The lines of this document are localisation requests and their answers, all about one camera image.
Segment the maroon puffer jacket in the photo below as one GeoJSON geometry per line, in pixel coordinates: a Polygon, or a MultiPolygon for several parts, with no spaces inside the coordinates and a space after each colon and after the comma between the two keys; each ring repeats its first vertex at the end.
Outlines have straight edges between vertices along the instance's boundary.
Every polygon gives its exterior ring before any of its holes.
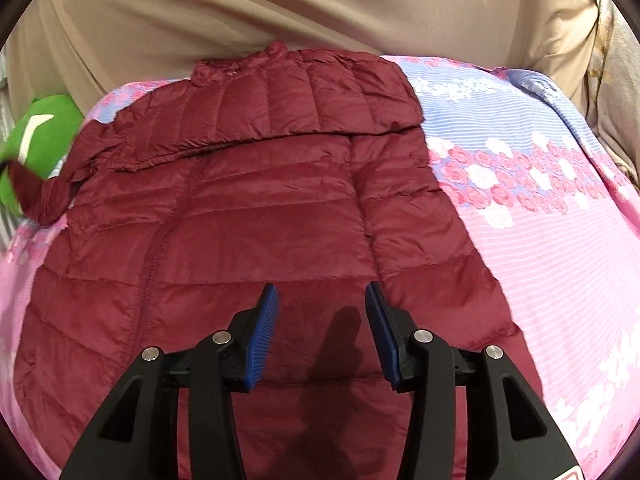
{"type": "Polygon", "coordinates": [[[60,174],[6,170],[40,226],[14,365],[26,422],[64,465],[146,347],[193,347],[276,285],[265,374],[233,403],[252,479],[391,479],[410,401],[383,379],[367,284],[454,347],[496,344],[540,378],[498,281],[428,161],[400,68],[273,44],[78,134],[60,174]]]}

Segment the pink floral bed quilt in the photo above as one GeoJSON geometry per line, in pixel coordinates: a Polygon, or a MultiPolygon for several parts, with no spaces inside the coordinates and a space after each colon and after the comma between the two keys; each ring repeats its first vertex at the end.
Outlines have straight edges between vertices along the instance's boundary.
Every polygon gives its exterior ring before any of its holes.
{"type": "Polygon", "coordinates": [[[500,282],[588,479],[639,422],[639,199],[546,76],[402,56],[440,184],[500,282]]]}

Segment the green plush pillow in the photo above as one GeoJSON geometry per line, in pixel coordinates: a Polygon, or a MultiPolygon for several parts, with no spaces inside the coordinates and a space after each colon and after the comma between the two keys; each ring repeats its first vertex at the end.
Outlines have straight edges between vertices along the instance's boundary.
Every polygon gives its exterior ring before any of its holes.
{"type": "Polygon", "coordinates": [[[34,99],[9,134],[1,161],[15,159],[38,177],[52,177],[84,122],[74,100],[67,94],[34,99]]]}

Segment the floral cream cloth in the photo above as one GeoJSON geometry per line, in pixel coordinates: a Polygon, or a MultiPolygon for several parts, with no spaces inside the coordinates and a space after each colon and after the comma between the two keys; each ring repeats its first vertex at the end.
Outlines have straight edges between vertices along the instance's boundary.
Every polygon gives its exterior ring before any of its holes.
{"type": "Polygon", "coordinates": [[[639,41],[613,0],[597,0],[587,70],[587,122],[615,165],[639,185],[639,41]]]}

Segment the beige curtain sheet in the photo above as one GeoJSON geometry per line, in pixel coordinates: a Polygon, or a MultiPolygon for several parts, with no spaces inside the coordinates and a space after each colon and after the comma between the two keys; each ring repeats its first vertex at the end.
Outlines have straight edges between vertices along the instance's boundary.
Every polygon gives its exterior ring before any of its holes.
{"type": "Polygon", "coordinates": [[[50,94],[83,111],[130,81],[292,49],[436,55],[549,76],[578,107],[596,0],[32,0],[6,43],[15,116],[50,94]]]}

